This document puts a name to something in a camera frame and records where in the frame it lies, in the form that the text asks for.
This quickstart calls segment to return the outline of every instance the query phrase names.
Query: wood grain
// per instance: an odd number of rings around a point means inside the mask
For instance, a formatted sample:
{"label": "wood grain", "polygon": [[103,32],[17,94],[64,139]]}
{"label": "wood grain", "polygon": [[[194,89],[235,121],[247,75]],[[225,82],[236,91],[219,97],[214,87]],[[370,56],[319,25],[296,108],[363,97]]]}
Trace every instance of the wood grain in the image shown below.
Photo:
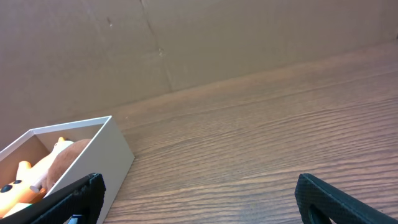
{"label": "wood grain", "polygon": [[300,223],[309,172],[398,218],[393,42],[112,114],[136,155],[106,223]]}

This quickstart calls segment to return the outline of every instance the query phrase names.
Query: black plastic part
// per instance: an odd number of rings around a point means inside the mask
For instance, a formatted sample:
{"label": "black plastic part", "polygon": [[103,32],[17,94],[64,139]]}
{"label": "black plastic part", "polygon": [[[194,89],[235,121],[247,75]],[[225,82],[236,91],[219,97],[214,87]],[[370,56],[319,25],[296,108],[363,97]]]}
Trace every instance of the black plastic part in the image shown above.
{"label": "black plastic part", "polygon": [[0,193],[6,193],[7,191],[12,189],[12,185],[5,185],[4,187],[1,188]]}
{"label": "black plastic part", "polygon": [[295,197],[304,224],[398,224],[311,174],[300,174]]}

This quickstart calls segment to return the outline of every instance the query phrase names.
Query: orange object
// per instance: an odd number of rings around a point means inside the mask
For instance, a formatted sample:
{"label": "orange object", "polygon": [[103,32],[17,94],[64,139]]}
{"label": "orange object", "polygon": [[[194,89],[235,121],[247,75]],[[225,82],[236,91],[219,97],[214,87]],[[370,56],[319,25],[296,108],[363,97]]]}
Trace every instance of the orange object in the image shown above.
{"label": "orange object", "polygon": [[[41,181],[47,177],[47,171],[59,152],[70,144],[60,137],[53,151],[36,163],[35,166],[32,167],[27,161],[19,163],[17,180],[0,190],[0,218],[5,216],[17,203],[35,203],[45,196],[46,189],[41,188]],[[31,190],[33,185],[39,189]]]}
{"label": "orange object", "polygon": [[13,208],[10,211],[7,212],[7,214],[4,215],[3,218],[6,218],[7,216],[17,213],[30,205],[31,203],[17,203],[16,205],[13,206]]}

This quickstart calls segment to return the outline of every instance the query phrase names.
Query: cardboard box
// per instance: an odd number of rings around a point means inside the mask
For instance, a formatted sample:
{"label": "cardboard box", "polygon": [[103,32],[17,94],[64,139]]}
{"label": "cardboard box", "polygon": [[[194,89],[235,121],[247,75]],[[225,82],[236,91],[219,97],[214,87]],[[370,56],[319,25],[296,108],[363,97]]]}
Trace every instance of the cardboard box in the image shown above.
{"label": "cardboard box", "polygon": [[61,136],[71,141],[92,140],[49,194],[87,174],[102,174],[106,186],[104,204],[98,218],[98,223],[102,223],[134,160],[112,116],[30,129],[0,152],[0,186],[16,179],[20,161],[29,161],[34,166],[52,151]]}

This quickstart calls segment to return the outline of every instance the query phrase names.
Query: black dot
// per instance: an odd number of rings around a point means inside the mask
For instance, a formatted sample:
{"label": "black dot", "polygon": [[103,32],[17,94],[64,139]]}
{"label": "black dot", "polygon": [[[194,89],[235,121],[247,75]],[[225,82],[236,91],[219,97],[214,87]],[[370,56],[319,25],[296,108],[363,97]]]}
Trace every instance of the black dot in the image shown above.
{"label": "black dot", "polygon": [[9,191],[11,189],[12,189],[12,185],[7,184],[7,185],[5,185],[4,187],[1,188],[0,192],[1,193],[5,193],[5,192],[7,192],[7,191]]}

